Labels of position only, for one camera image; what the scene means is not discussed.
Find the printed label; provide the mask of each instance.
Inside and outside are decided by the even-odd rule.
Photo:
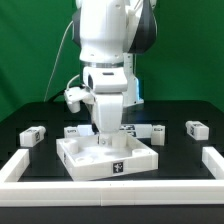
[[[123,162],[118,162],[118,163],[113,163],[113,173],[122,173],[124,172],[124,163]]]
[[[136,137],[137,136],[135,131],[127,131],[127,133],[129,135],[131,135],[132,137]]]
[[[66,159],[67,159],[67,156],[66,154],[64,153],[64,164],[66,165]]]
[[[134,125],[122,125],[120,130],[133,131],[133,130],[135,130],[135,126]]]
[[[154,131],[162,131],[162,128],[154,128]]]
[[[29,132],[29,133],[34,133],[34,132],[36,132],[37,130],[35,130],[35,129],[28,129],[26,132]]]
[[[68,133],[76,132],[76,130],[67,130]]]
[[[201,124],[193,124],[195,127],[201,127],[201,126],[203,126],[203,125],[201,125]]]
[[[36,142],[40,141],[40,132],[39,131],[35,134],[35,138],[36,138]]]
[[[191,130],[190,130],[191,135],[194,135],[194,127],[191,126]]]

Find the green backdrop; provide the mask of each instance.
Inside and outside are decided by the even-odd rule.
[[[137,57],[147,100],[206,100],[224,111],[224,1],[158,0],[156,44]],[[43,101],[74,0],[1,0],[0,120]],[[79,73],[71,32],[49,96]]]

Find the black table surface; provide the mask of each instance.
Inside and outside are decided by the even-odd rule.
[[[187,135],[185,123],[189,120],[208,126],[209,140],[195,141]],[[79,113],[71,114],[63,102],[26,104],[0,123],[0,167],[21,148],[19,133],[31,126],[44,126],[45,139],[30,148],[31,163],[19,181],[71,181],[57,156],[56,139],[64,137],[64,127],[90,122],[85,105]],[[122,123],[166,126],[165,146],[151,146],[150,139],[142,140],[158,152],[159,169],[104,180],[214,179],[201,162],[204,146],[213,146],[224,154],[224,113],[212,104],[146,101],[125,109]],[[20,222],[223,223],[224,205],[0,208],[0,223]]]

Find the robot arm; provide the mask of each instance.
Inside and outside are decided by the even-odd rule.
[[[77,0],[73,16],[75,35],[80,45],[85,88],[65,91],[72,112],[77,102],[91,105],[92,121],[100,133],[117,132],[121,125],[123,92],[128,81],[124,53],[143,53],[155,41],[156,24],[151,4],[156,0]]]

